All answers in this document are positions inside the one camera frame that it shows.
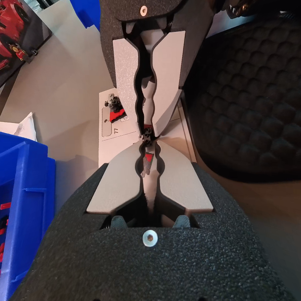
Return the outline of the red and black brick assembly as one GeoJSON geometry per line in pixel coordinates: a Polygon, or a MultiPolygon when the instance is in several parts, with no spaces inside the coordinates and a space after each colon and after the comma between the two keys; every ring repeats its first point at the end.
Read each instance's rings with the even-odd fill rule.
{"type": "Polygon", "coordinates": [[[103,122],[104,123],[114,123],[124,117],[126,117],[125,109],[118,96],[114,93],[108,95],[108,99],[104,102],[103,107],[103,122]]]}

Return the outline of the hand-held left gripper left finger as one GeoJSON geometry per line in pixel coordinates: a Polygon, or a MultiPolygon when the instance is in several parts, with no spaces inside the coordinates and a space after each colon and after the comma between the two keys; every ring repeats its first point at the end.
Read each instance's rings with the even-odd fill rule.
{"type": "Polygon", "coordinates": [[[118,153],[109,162],[86,211],[112,214],[139,198],[143,193],[144,155],[143,142],[118,153]]]}

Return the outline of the white plastic bag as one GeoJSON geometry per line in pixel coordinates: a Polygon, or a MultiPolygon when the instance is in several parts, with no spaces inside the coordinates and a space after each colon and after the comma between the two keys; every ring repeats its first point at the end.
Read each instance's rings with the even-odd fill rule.
{"type": "Polygon", "coordinates": [[[0,122],[0,131],[6,134],[37,141],[32,112],[30,112],[20,123],[0,122]]]}

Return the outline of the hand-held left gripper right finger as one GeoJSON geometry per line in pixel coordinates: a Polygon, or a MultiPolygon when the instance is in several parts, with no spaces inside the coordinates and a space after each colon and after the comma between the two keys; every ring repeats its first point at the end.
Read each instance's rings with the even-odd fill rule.
{"type": "Polygon", "coordinates": [[[191,215],[212,212],[207,193],[191,161],[163,141],[156,142],[156,212],[163,215],[191,215]]]}

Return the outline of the black quilted pad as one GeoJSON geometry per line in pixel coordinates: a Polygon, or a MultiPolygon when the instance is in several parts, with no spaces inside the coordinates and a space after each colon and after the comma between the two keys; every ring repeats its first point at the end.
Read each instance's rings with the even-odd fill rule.
{"type": "Polygon", "coordinates": [[[203,42],[184,85],[197,152],[240,182],[300,180],[300,16],[277,12],[203,42]]]}

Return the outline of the grey and red brick assembly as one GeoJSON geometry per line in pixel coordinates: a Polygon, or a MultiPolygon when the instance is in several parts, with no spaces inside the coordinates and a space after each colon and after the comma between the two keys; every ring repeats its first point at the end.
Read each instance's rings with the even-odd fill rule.
{"type": "Polygon", "coordinates": [[[142,178],[149,176],[151,171],[153,170],[153,160],[155,158],[155,147],[149,146],[145,149],[145,156],[143,158],[143,166],[144,169],[141,173],[142,178]]]}

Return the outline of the small black brick piece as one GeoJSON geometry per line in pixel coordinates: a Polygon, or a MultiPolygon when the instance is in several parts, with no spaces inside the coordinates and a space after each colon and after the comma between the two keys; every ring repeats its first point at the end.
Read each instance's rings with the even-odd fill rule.
{"type": "Polygon", "coordinates": [[[140,141],[143,141],[146,147],[149,147],[152,145],[153,141],[153,129],[152,127],[147,127],[144,129],[144,133],[140,134],[138,139],[140,141]]]}

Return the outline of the blue plastic bin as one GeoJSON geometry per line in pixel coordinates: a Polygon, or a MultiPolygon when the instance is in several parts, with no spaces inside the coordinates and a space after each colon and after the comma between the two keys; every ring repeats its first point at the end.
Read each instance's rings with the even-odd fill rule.
{"type": "Polygon", "coordinates": [[[70,3],[85,28],[95,26],[100,31],[99,0],[70,0],[70,3]]]}
{"type": "Polygon", "coordinates": [[[55,160],[48,147],[1,132],[0,204],[7,202],[1,300],[9,300],[24,279],[55,214],[55,160]]]}

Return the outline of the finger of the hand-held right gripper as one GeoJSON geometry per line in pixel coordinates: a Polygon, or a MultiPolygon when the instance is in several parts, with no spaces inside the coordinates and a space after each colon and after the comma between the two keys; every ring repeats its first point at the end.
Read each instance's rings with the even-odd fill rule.
{"type": "Polygon", "coordinates": [[[182,90],[179,88],[186,31],[169,32],[153,47],[152,70],[156,86],[152,96],[152,126],[159,137],[170,121],[182,90]]]}
{"type": "Polygon", "coordinates": [[[139,96],[136,88],[136,76],[140,67],[139,49],[130,40],[113,40],[115,78],[118,96],[128,119],[140,137],[141,125],[137,113],[139,96]]]}

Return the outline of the white instruction booklet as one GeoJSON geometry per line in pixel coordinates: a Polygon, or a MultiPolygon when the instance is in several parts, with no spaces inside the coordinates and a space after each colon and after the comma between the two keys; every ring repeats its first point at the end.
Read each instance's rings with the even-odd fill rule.
{"type": "MultiPolygon", "coordinates": [[[[104,103],[110,94],[118,96],[117,89],[99,93],[99,167],[138,141],[138,133],[127,116],[114,123],[109,121],[109,107],[105,107],[104,103]]],[[[197,162],[181,101],[160,140],[180,151],[191,162],[197,162]]]]}

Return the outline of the pile of small red bricks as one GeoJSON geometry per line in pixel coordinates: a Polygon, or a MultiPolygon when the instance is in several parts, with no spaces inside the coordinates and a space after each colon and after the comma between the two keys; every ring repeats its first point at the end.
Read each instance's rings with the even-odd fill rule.
{"type": "Polygon", "coordinates": [[[11,202],[2,203],[0,205],[0,270],[2,269],[10,208],[11,202]]]}

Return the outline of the red toy car box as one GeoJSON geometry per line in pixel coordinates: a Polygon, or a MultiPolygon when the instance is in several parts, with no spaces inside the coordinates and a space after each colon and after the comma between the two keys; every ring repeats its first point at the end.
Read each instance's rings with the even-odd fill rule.
{"type": "Polygon", "coordinates": [[[0,86],[31,63],[52,31],[25,1],[0,1],[0,86]]]}

